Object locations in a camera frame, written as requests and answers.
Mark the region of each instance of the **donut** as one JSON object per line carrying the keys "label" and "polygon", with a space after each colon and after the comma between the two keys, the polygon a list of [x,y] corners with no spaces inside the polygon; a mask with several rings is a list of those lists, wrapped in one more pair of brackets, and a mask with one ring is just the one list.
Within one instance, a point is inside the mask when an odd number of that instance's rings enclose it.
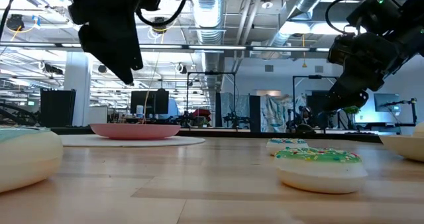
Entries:
{"label": "donut", "polygon": [[273,156],[280,150],[285,148],[308,148],[306,141],[303,139],[287,139],[272,138],[266,143],[266,149]]}
{"label": "donut", "polygon": [[274,164],[284,184],[311,192],[356,192],[367,177],[361,158],[342,150],[287,147],[276,153]]}
{"label": "donut", "polygon": [[0,192],[47,179],[62,155],[62,141],[50,129],[0,127]]}

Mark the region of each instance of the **pink plate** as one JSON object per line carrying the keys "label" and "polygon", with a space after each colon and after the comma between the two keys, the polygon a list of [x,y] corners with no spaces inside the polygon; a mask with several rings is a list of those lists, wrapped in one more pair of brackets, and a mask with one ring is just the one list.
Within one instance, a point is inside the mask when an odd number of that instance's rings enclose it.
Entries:
{"label": "pink plate", "polygon": [[90,124],[97,135],[117,140],[157,140],[174,136],[179,125]]}

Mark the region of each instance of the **white column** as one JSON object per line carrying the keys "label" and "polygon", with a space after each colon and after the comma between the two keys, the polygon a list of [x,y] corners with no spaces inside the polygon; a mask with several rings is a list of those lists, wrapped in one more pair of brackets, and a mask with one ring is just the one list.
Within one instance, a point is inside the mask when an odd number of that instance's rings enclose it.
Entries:
{"label": "white column", "polygon": [[74,126],[88,125],[92,64],[83,52],[68,52],[66,56],[64,90],[76,90]]}

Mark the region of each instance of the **wooden table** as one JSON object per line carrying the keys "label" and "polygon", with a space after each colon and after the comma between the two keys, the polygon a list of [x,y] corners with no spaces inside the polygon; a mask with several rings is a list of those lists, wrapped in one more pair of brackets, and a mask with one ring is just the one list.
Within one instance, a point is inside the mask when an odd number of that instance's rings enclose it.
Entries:
{"label": "wooden table", "polygon": [[66,148],[55,176],[0,194],[0,223],[424,223],[423,163],[380,144],[308,143],[361,155],[363,190],[326,195],[281,185],[266,139]]}

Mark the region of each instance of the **ceiling duct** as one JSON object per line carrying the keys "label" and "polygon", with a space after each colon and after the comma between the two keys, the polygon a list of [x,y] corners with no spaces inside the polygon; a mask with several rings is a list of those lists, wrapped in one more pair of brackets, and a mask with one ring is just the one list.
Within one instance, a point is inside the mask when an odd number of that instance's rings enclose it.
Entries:
{"label": "ceiling duct", "polygon": [[[192,0],[193,15],[199,29],[197,37],[200,44],[217,45],[223,43],[222,30],[213,30],[213,28],[221,28],[223,22],[223,1],[224,0]],[[222,72],[224,68],[223,54],[216,52],[203,52],[201,55],[203,71]],[[205,76],[205,84],[209,91],[217,91],[221,87],[222,76]],[[210,95],[211,104],[214,95]]]}
{"label": "ceiling duct", "polygon": [[[268,41],[267,46],[283,46],[292,35],[284,28],[284,23],[288,19],[294,18],[304,13],[310,13],[318,5],[321,0],[291,0],[284,4],[280,18],[283,22],[281,29]],[[264,52],[260,55],[263,59],[277,58],[275,52]]]}

